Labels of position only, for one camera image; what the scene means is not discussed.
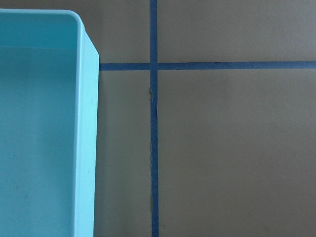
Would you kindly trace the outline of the blue tape grid lines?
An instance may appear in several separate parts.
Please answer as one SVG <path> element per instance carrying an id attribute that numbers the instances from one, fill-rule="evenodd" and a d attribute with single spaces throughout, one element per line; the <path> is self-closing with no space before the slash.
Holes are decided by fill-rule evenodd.
<path id="1" fill-rule="evenodd" d="M 99 71 L 150 72 L 150 138 L 151 138 L 151 229 L 159 236 L 158 192 L 158 71 L 175 70 L 257 70 L 315 69 L 315 61 L 231 61 L 231 62 L 159 62 L 158 2 L 150 1 L 150 61 L 149 63 L 101 63 Z"/>

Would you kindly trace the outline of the light blue plastic bin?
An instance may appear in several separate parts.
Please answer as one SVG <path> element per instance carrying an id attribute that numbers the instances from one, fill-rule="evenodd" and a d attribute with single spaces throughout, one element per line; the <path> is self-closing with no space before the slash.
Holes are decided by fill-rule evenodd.
<path id="1" fill-rule="evenodd" d="M 75 12 L 0 11 L 1 236 L 93 236 L 98 76 Z"/>

